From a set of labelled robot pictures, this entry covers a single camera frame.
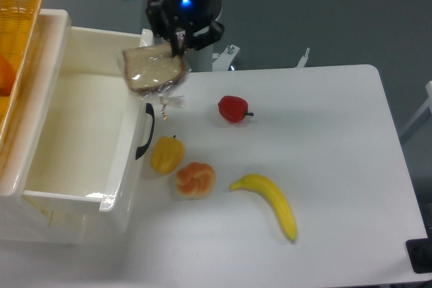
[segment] white table surface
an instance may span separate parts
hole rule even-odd
[[[405,248],[426,237],[378,71],[368,65],[192,74],[184,109],[158,114],[190,161],[213,165],[204,200],[181,200],[145,157],[128,231],[91,223],[80,246],[0,241],[0,287],[342,287],[424,281]],[[255,116],[231,125],[226,94]],[[228,192],[246,173],[274,180],[298,239],[269,205]]]

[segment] wicker basket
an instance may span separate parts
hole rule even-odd
[[[0,54],[16,71],[9,97],[0,96],[0,147],[18,95],[30,39],[43,0],[0,0]]]

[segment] blue light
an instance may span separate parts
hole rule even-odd
[[[192,2],[190,0],[182,0],[182,7],[188,8],[192,5]]]

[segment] plastic bag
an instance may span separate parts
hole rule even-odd
[[[149,103],[182,107],[183,97],[171,97],[190,73],[183,57],[171,57],[168,42],[122,51],[119,65],[129,90]]]

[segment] banana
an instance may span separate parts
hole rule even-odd
[[[270,203],[271,207],[279,219],[283,233],[288,239],[294,241],[297,236],[297,226],[292,214],[290,205],[286,200],[284,193],[272,182],[269,178],[263,175],[249,174],[243,176],[241,179],[233,182],[229,190],[249,190],[264,196]]]

